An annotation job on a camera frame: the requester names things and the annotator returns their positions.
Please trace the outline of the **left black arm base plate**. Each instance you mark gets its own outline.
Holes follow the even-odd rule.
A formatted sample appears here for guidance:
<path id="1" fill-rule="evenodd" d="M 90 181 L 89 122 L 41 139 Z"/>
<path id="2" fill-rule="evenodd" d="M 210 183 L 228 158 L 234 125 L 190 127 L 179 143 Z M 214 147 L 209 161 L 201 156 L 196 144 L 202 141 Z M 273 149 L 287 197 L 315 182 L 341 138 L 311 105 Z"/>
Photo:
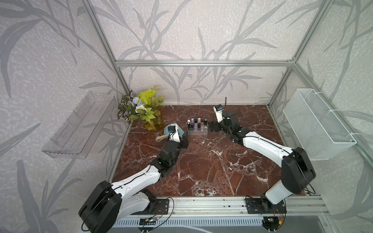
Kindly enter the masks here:
<path id="1" fill-rule="evenodd" d="M 166 215 L 169 213 L 170 201 L 169 198 L 151 201 L 150 206 L 142 212 L 142 215 Z"/>

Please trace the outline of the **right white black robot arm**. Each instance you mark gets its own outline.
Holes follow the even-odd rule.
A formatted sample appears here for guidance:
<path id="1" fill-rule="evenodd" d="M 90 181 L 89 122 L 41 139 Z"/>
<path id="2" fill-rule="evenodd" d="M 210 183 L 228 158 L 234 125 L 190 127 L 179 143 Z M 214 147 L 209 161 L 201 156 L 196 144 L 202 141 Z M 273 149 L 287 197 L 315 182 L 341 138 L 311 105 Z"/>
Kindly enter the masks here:
<path id="1" fill-rule="evenodd" d="M 270 208 L 293 194 L 300 194 L 316 178 L 304 149 L 280 145 L 240 126 L 236 114 L 224 112 L 221 105 L 215 106 L 214 112 L 217 120 L 210 123 L 211 131 L 227 133 L 232 142 L 260 153 L 281 168 L 281 179 L 260 198 L 262 208 Z"/>

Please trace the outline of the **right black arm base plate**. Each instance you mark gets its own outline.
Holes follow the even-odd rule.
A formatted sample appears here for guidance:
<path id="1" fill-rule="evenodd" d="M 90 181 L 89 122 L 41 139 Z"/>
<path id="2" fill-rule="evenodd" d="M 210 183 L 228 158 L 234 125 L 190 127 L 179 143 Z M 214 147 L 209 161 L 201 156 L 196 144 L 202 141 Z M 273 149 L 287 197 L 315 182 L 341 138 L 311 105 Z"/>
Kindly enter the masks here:
<path id="1" fill-rule="evenodd" d="M 245 205 L 248 214 L 286 214 L 287 208 L 284 201 L 278 204 L 272 204 L 265 196 L 254 198 L 245 197 Z"/>

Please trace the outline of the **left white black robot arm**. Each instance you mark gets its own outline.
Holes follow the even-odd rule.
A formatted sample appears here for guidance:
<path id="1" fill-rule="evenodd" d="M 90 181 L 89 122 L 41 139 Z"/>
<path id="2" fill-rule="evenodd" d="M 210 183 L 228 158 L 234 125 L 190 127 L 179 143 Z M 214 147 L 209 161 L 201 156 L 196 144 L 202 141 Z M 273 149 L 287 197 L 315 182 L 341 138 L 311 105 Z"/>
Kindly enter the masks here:
<path id="1" fill-rule="evenodd" d="M 106 233 L 114 223 L 130 214 L 152 211 L 156 197 L 147 190 L 167 177 L 175 167 L 181 150 L 189 145 L 188 133 L 172 133 L 161 153 L 143 170 L 121 181 L 100 182 L 80 208 L 81 230 Z"/>

